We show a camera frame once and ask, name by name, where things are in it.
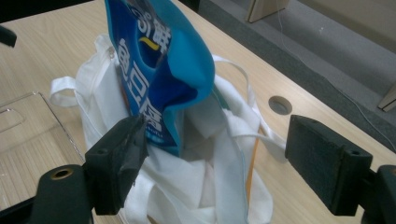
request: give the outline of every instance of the gray floor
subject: gray floor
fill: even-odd
[[[296,0],[254,23],[245,21],[248,6],[249,0],[201,0],[199,13],[384,146],[394,148],[396,108],[385,113],[376,106],[396,82],[396,54]],[[285,60],[286,54],[294,61]],[[328,91],[316,88],[318,83]]]

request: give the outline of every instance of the blue bag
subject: blue bag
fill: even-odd
[[[106,10],[130,113],[145,115],[150,143],[180,156],[183,109],[214,85],[209,50],[169,0],[106,0]]]

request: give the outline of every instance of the white fabric strap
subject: white fabric strap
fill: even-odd
[[[132,223],[149,223],[147,218],[149,195],[155,186],[155,181],[145,174],[139,174],[135,183],[125,201],[127,204],[124,206],[128,210],[123,213]]]
[[[257,174],[256,170],[253,169],[248,221],[251,224],[269,224],[271,223],[273,212],[273,198],[267,187],[265,187],[262,182],[259,174]]]
[[[76,89],[76,80],[73,77],[60,77],[53,79],[50,84],[49,101],[53,105],[64,107],[78,105],[75,96],[64,95],[63,91],[74,91]]]
[[[261,139],[267,149],[271,152],[271,154],[279,161],[286,161],[284,153],[285,153],[285,148],[286,148],[286,141],[283,139],[281,136],[279,136],[276,132],[274,132],[269,125],[265,122],[264,117],[262,116],[262,113],[260,112],[260,109],[257,105],[256,102],[256,95],[250,85],[249,79],[248,79],[248,73],[245,71],[245,69],[240,66],[237,63],[234,63],[230,60],[224,59],[218,55],[212,55],[213,61],[214,62],[220,62],[220,63],[229,63],[233,65],[236,69],[238,69],[241,74],[245,77],[247,81],[247,104],[252,108],[252,110],[257,114],[257,116],[260,118],[260,126],[264,132],[264,134],[257,134],[252,130],[242,130],[239,127],[235,127],[234,130],[237,130],[238,133],[234,134],[233,136],[252,136],[252,137],[257,137]]]

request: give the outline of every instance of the transparent acrylic box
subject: transparent acrylic box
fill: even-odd
[[[48,170],[83,160],[42,94],[0,104],[0,211],[34,197]]]

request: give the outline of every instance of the white bag handle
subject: white bag handle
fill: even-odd
[[[53,105],[59,105],[63,107],[78,105],[75,96],[62,94],[63,91],[67,90],[76,90],[76,80],[73,77],[59,77],[53,79],[50,85],[49,101]]]
[[[214,62],[220,62],[220,63],[229,63],[233,65],[236,69],[238,69],[242,75],[244,75],[246,81],[247,81],[247,104],[252,108],[252,110],[257,114],[257,116],[260,118],[260,126],[262,130],[264,131],[264,134],[258,134],[254,130],[252,130],[248,125],[246,125],[245,122],[237,122],[237,120],[233,120],[230,123],[230,129],[232,130],[232,137],[238,137],[238,136],[245,136],[245,137],[256,137],[262,140],[262,142],[265,144],[267,149],[270,151],[270,153],[276,158],[278,161],[281,162],[286,162],[285,158],[285,148],[286,148],[286,141],[279,136],[277,133],[275,133],[269,125],[265,122],[262,113],[260,112],[259,107],[257,106],[256,102],[256,95],[254,94],[253,89],[251,88],[250,82],[248,80],[248,73],[245,71],[242,66],[240,66],[237,63],[234,63],[230,60],[224,59],[218,55],[212,55],[213,61]]]

